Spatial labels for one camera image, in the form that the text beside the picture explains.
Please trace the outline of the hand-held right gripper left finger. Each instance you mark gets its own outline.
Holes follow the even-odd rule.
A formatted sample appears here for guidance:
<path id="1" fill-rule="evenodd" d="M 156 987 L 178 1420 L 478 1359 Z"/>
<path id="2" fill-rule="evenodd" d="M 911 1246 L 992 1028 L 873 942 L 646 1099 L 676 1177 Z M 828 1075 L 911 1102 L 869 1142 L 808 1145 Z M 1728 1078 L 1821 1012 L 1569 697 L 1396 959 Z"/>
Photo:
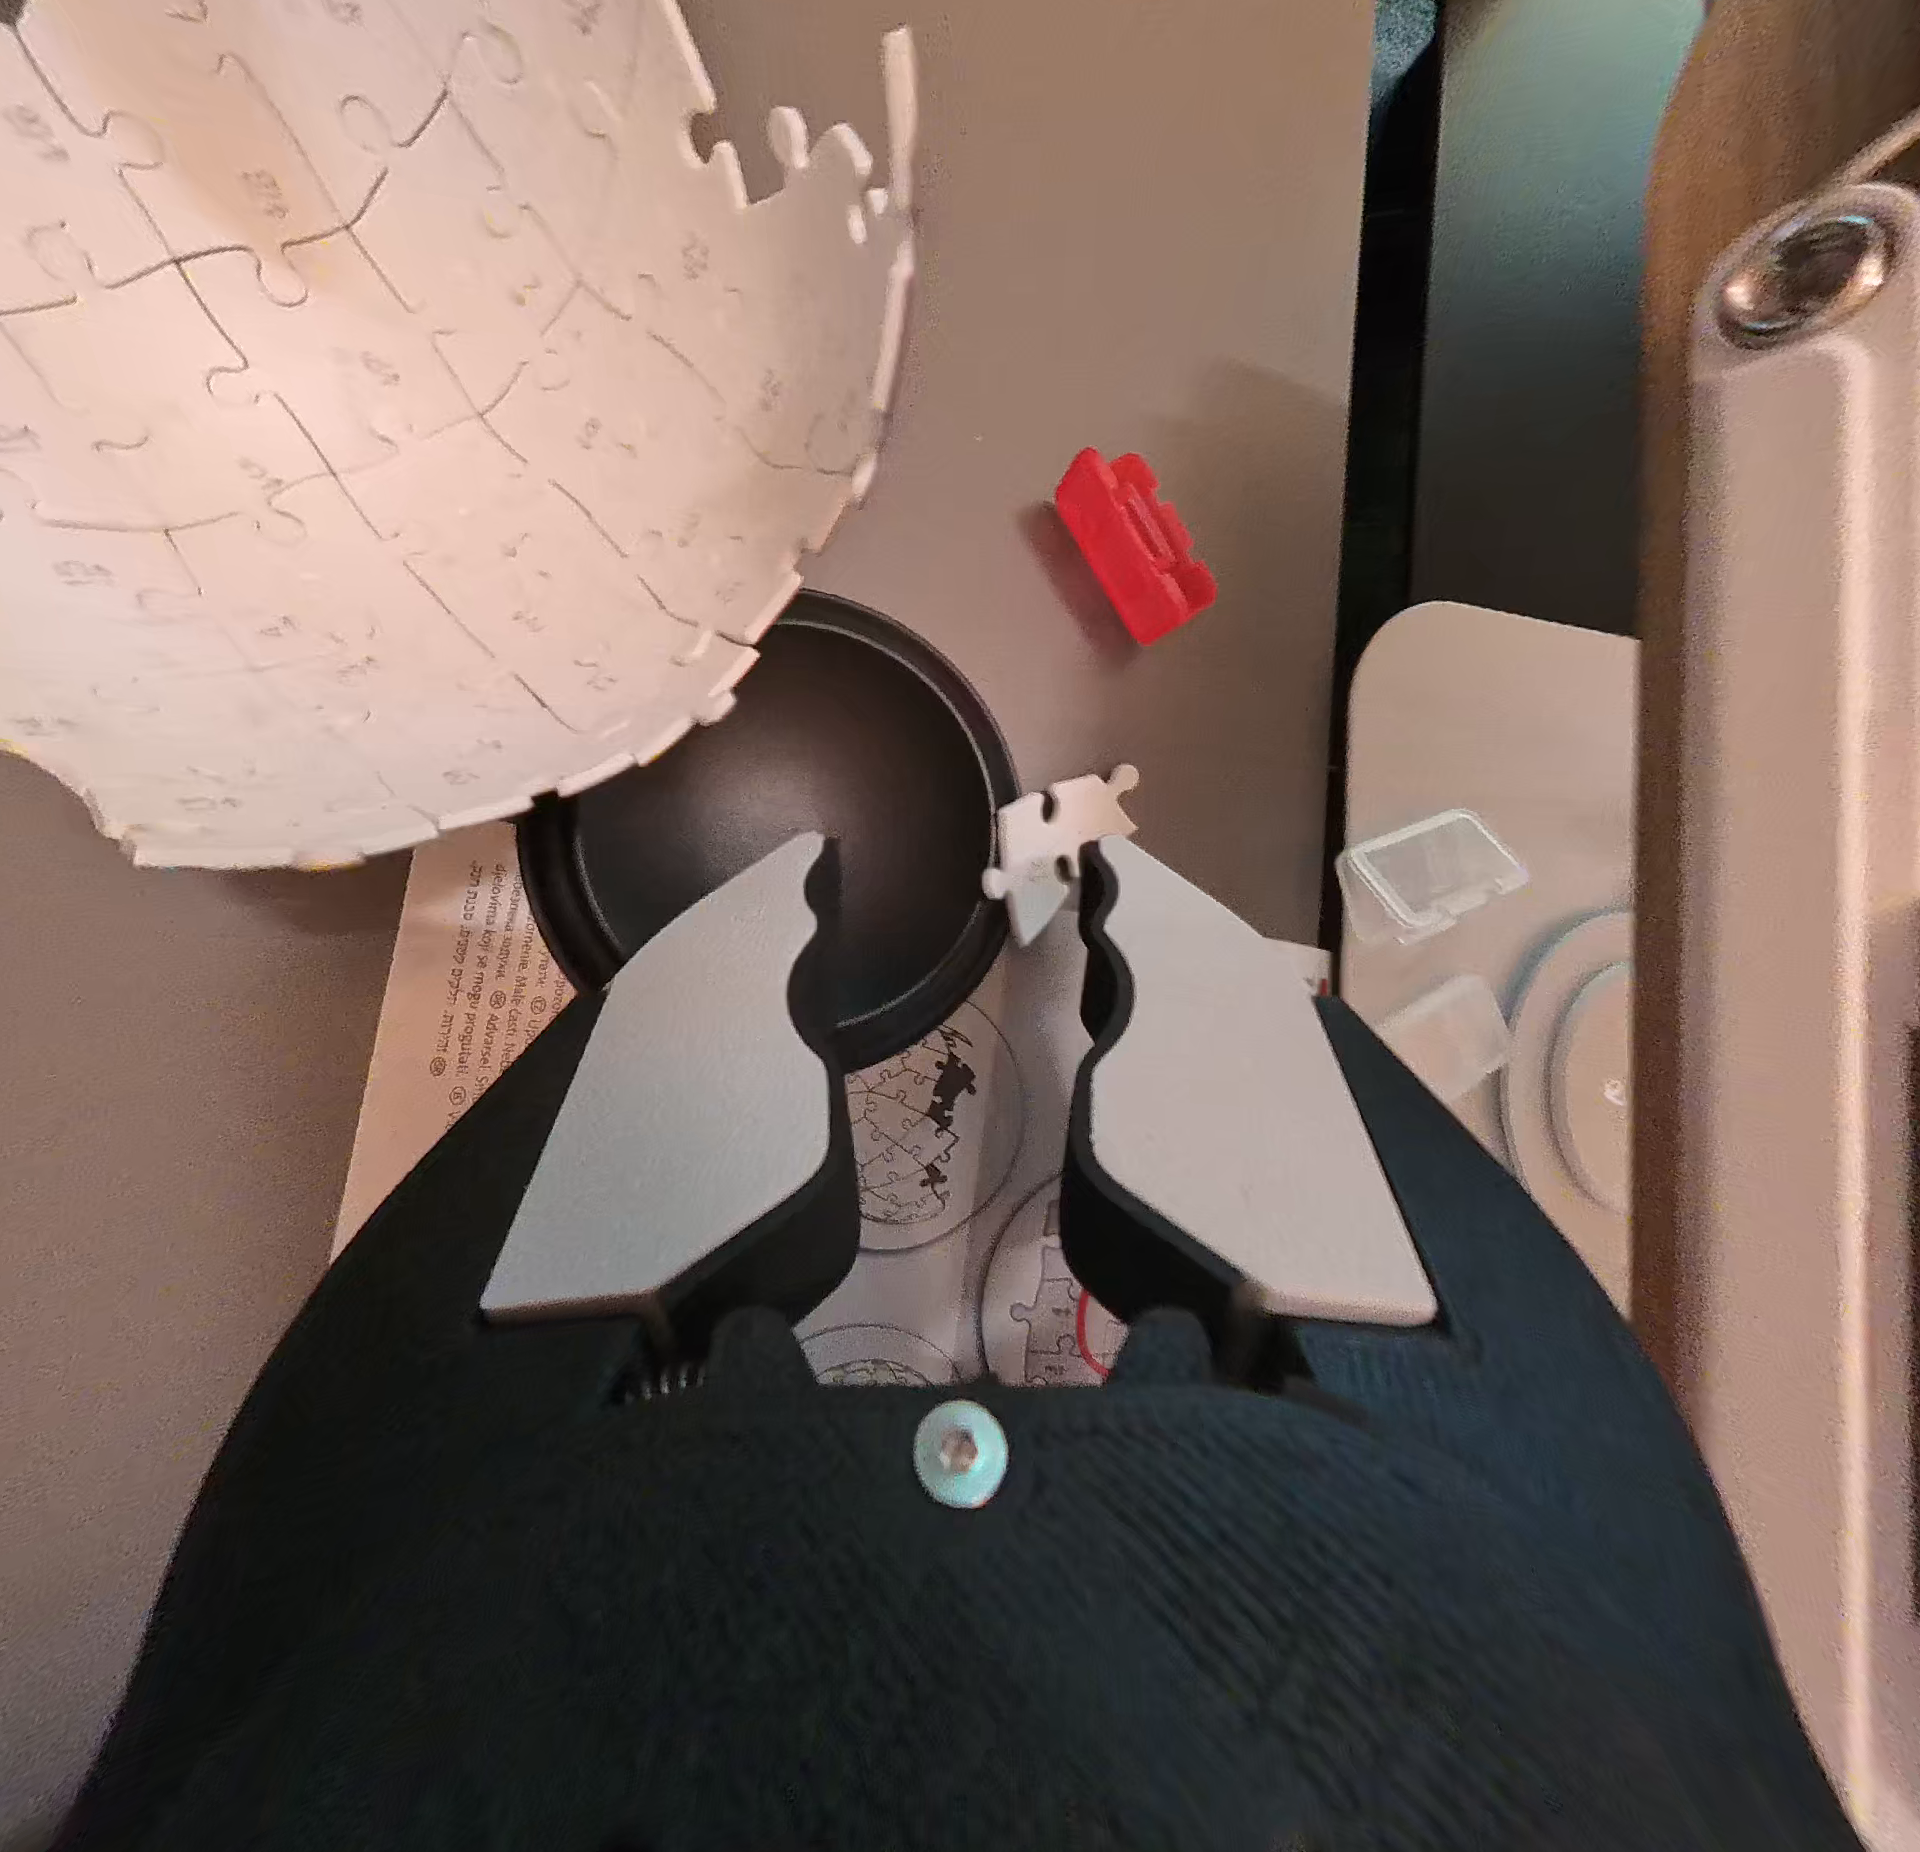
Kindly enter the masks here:
<path id="1" fill-rule="evenodd" d="M 802 833 L 671 918 L 607 983 L 482 1295 L 498 1324 L 795 1327 L 857 1255 L 835 1051 L 841 869 Z"/>

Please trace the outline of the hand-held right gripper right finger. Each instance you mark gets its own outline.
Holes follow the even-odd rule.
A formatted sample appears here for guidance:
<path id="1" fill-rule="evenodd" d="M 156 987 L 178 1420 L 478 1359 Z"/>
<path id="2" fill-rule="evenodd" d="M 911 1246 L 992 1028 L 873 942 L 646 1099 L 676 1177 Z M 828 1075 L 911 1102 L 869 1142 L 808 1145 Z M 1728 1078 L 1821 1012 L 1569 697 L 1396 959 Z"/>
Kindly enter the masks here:
<path id="1" fill-rule="evenodd" d="M 1081 849 L 1088 1049 L 1065 1265 L 1120 1320 L 1175 1309 L 1417 1331 L 1438 1318 L 1318 995 L 1279 942 L 1129 839 Z"/>

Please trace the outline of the puzzle piece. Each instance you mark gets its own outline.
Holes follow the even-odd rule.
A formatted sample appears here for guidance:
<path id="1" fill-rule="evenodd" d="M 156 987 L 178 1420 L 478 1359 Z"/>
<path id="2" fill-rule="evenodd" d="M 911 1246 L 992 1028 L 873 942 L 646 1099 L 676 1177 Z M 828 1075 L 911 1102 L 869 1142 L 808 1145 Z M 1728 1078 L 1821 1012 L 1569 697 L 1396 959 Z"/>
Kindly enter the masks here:
<path id="1" fill-rule="evenodd" d="M 1126 806 L 1138 786 L 1140 771 L 1120 762 L 1105 775 L 1055 781 L 996 810 L 994 860 L 979 877 L 979 893 L 1001 907 L 1020 950 L 1040 940 L 1077 891 L 1084 849 L 1138 831 Z"/>

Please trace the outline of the black round ball stand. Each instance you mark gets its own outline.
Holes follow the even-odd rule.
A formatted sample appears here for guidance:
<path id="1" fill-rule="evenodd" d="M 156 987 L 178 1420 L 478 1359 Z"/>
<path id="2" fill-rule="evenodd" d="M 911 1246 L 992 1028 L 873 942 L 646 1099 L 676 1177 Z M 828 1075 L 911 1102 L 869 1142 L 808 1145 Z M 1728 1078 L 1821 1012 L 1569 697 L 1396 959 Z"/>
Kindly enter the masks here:
<path id="1" fill-rule="evenodd" d="M 798 595 L 732 710 L 662 756 L 515 820 L 518 874 L 556 967 L 601 990 L 662 929 L 804 833 L 835 844 L 835 1057 L 857 1073 L 945 1024 L 1010 940 L 985 891 L 1022 795 L 994 715 L 928 641 Z"/>

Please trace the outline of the partly built white puzzle ball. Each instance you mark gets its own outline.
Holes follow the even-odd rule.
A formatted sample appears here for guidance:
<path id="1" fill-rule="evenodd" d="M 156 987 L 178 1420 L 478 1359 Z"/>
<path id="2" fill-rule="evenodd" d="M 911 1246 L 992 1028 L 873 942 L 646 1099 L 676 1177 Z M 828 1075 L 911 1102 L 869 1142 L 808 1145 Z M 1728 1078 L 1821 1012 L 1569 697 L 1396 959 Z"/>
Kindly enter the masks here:
<path id="1" fill-rule="evenodd" d="M 338 871 L 736 702 L 877 466 L 885 169 L 678 0 L 16 0 L 3 751 L 133 866 Z"/>

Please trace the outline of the folded puzzle instruction leaflet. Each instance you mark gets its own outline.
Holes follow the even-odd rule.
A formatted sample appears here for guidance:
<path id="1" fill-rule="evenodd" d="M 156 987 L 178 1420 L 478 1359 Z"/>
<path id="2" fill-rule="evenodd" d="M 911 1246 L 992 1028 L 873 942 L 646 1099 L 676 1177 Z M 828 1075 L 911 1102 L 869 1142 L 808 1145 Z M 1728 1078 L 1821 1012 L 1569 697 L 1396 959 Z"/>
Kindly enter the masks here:
<path id="1" fill-rule="evenodd" d="M 1077 902 L 1010 947 L 948 1021 L 846 1076 L 860 1253 L 798 1324 L 825 1385 L 1096 1387 L 1124 1322 L 1060 1243 L 1088 1049 Z M 515 833 L 420 849 L 406 877 L 332 1253 L 572 1000 L 526 904 Z"/>

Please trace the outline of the red plastic clip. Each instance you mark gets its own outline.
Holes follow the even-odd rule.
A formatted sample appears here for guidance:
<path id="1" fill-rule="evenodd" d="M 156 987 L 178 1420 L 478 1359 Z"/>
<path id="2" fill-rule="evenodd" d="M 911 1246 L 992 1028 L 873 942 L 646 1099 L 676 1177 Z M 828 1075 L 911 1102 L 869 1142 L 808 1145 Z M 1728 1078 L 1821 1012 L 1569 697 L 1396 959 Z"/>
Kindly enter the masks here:
<path id="1" fill-rule="evenodd" d="M 1166 641 L 1216 604 L 1212 569 L 1140 454 L 1077 451 L 1055 484 L 1053 508 L 1136 647 Z"/>

